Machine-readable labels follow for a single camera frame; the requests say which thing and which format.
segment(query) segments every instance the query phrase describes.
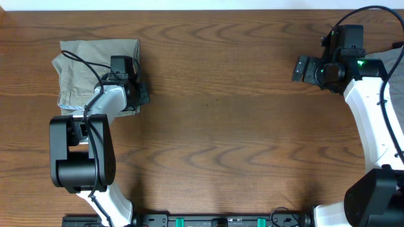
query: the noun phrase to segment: white background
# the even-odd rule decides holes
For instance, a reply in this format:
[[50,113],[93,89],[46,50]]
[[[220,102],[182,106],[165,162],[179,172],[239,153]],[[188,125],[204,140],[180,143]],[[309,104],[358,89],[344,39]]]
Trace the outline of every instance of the white background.
[[377,4],[404,9],[404,0],[0,0],[6,11],[357,9]]

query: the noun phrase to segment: folded gray fabric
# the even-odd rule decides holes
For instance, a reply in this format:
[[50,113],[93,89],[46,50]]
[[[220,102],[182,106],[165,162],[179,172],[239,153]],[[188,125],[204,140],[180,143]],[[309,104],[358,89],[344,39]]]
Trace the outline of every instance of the folded gray fabric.
[[[67,41],[61,42],[61,50],[68,50],[85,61],[110,65],[112,55],[131,56],[140,60],[140,47],[138,40],[91,40],[91,41]],[[94,94],[94,86],[98,80],[83,63],[73,61],[59,54],[53,61],[59,74],[59,86],[61,92],[57,104],[61,108],[62,115],[69,115],[73,111],[82,109],[84,104]],[[101,66],[92,66],[99,76],[109,73],[110,70]],[[118,116],[133,115],[140,111],[120,112]]]
[[[393,67],[397,61],[402,48],[388,50],[386,52],[380,52],[375,54],[368,54],[366,58],[381,59],[387,72]],[[394,111],[396,112],[397,119],[400,123],[401,129],[404,129],[404,62],[401,61],[394,71],[389,80],[390,84],[390,97],[393,103]]]

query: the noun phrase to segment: gray fabric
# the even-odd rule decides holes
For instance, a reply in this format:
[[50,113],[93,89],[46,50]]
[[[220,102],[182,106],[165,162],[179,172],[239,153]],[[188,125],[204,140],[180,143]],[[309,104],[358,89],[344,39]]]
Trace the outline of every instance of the gray fabric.
[[[381,59],[386,67],[387,72],[393,67],[397,61],[397,57],[401,52],[401,48],[388,50],[375,54],[368,54],[366,58]],[[394,111],[400,123],[401,129],[404,129],[404,62],[401,61],[389,80],[390,97],[393,103]]]
[[[67,41],[61,42],[61,49],[68,50],[85,61],[110,65],[112,55],[127,55],[139,60],[140,48],[138,40],[91,40],[91,41]],[[94,86],[98,80],[83,63],[73,61],[59,54],[53,61],[59,74],[59,86],[61,91],[57,104],[61,108],[62,115],[71,114],[76,109],[83,108],[84,104],[94,94]],[[105,67],[92,66],[99,76],[110,70]],[[118,116],[133,115],[136,111],[120,112]]]

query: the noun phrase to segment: green marking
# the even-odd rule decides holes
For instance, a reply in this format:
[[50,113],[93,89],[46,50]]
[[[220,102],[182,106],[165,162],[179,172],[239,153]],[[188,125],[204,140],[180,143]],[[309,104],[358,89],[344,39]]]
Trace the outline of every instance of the green marking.
[[258,227],[266,227],[266,219],[258,218]]
[[175,227],[184,227],[184,226],[185,226],[184,218],[177,218],[175,220]]

